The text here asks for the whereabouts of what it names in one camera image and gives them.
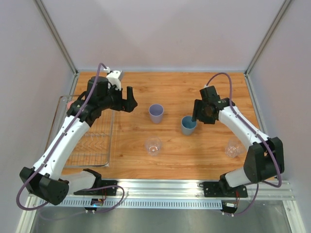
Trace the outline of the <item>purple plastic cup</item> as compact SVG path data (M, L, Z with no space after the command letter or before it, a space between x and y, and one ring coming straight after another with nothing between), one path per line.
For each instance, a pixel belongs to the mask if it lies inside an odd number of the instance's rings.
M158 124L162 121L164 108L160 104L152 104L149 107L149 116L153 123Z

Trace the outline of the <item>blue plastic cup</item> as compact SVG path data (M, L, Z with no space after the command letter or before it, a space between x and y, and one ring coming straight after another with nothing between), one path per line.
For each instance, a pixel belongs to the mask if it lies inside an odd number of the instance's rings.
M181 120L181 131L183 135L191 135L197 126L197 122L192 120L192 116L184 116Z

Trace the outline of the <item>pink plastic cup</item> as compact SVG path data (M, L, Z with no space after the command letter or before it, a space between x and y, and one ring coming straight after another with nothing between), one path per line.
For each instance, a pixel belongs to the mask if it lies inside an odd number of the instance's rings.
M71 107L72 103L73 103L72 101L67 103L67 109L69 109Z

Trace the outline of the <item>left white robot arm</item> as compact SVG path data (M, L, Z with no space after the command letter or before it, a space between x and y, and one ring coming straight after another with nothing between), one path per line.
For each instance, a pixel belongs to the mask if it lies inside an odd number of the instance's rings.
M122 87L118 78L92 77L87 89L70 105L63 125L42 157L31 167L24 167L19 176L27 189L46 203L59 205L67 196L80 192L96 195L102 188L102 176L91 169L62 177L62 170L74 148L106 109L132 112L138 105L133 88Z

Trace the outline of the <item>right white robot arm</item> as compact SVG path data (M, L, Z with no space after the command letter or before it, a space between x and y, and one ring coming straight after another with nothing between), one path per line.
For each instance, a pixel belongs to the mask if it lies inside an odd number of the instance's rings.
M266 182L285 170L283 143L257 129L230 98L220 98L214 86L200 90L201 99L194 101L193 121L227 126L244 145L247 154L243 166L220 176L219 191L223 196L234 194L237 187Z

